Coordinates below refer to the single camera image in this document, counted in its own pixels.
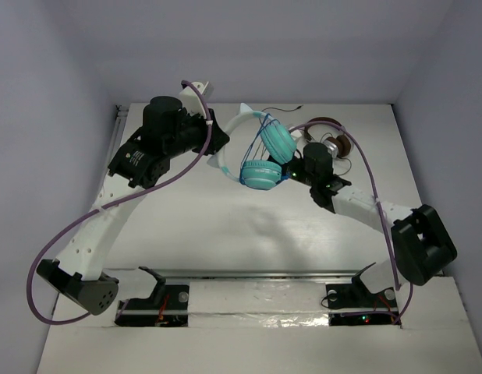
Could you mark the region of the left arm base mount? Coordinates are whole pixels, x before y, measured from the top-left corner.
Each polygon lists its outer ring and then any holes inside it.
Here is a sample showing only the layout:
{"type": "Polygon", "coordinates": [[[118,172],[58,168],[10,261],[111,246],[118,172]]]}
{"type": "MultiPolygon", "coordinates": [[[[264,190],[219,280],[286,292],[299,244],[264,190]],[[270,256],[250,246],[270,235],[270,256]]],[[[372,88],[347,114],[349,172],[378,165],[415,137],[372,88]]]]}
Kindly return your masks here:
{"type": "Polygon", "coordinates": [[[155,285],[146,298],[119,302],[115,325],[119,327],[188,327],[190,284],[169,284],[165,277],[146,266],[139,270],[150,274],[155,285]]]}

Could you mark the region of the teal cat-ear headphones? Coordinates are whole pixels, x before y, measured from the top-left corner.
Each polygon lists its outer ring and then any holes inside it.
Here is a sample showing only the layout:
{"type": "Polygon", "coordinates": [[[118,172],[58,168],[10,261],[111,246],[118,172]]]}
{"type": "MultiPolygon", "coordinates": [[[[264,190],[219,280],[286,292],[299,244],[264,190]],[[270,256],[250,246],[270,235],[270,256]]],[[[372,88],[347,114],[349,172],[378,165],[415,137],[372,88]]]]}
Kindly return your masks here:
{"type": "Polygon", "coordinates": [[[230,136],[251,120],[258,120],[259,126],[240,161],[239,170],[229,169],[224,147],[217,153],[218,166],[212,167],[235,183],[249,189],[268,191],[289,179],[283,175],[282,165],[297,154],[297,137],[271,114],[256,111],[244,103],[224,131],[230,136]]]}

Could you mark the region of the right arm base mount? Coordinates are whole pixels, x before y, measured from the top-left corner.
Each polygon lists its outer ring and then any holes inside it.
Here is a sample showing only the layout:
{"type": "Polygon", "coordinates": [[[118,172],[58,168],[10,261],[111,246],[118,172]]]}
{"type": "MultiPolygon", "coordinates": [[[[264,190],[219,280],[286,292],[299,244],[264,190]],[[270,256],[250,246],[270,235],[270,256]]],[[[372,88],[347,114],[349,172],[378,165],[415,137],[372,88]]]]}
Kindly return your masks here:
{"type": "Polygon", "coordinates": [[[321,307],[329,311],[331,326],[399,325],[396,321],[399,310],[395,295],[392,300],[385,295],[386,291],[393,291],[393,288],[373,294],[360,279],[369,267],[372,265],[356,273],[349,283],[326,286],[321,307]]]}

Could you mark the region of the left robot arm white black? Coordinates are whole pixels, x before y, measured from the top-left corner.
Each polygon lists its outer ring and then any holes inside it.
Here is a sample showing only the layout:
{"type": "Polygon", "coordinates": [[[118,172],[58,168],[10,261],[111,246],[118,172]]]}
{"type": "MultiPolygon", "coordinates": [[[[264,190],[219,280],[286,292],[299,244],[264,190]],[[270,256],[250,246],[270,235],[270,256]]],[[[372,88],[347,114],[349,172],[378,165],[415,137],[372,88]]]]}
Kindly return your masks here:
{"type": "Polygon", "coordinates": [[[27,303],[36,318],[55,324],[34,304],[34,276],[82,308],[85,317],[108,309],[118,294],[119,280],[103,268],[130,215],[146,195],[176,182],[202,156],[217,153],[228,141],[214,110],[201,100],[183,104],[175,97],[152,98],[142,110],[141,126],[111,159],[91,211],[62,229],[31,264],[27,303]]]}

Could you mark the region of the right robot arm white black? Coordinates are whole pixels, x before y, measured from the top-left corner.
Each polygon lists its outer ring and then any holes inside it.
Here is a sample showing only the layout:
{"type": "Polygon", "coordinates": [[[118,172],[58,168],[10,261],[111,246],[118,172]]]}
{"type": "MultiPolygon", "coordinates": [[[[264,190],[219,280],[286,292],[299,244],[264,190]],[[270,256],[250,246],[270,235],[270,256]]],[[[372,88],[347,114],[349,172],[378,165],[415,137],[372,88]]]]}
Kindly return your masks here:
{"type": "Polygon", "coordinates": [[[382,233],[388,259],[376,263],[351,288],[358,305],[369,306],[390,284],[425,285],[457,257],[457,250],[438,212],[423,204],[417,208],[381,201],[376,185],[368,194],[334,173],[331,155],[320,143],[309,143],[301,157],[282,166],[283,174],[310,187],[320,208],[358,221],[382,233]]]}

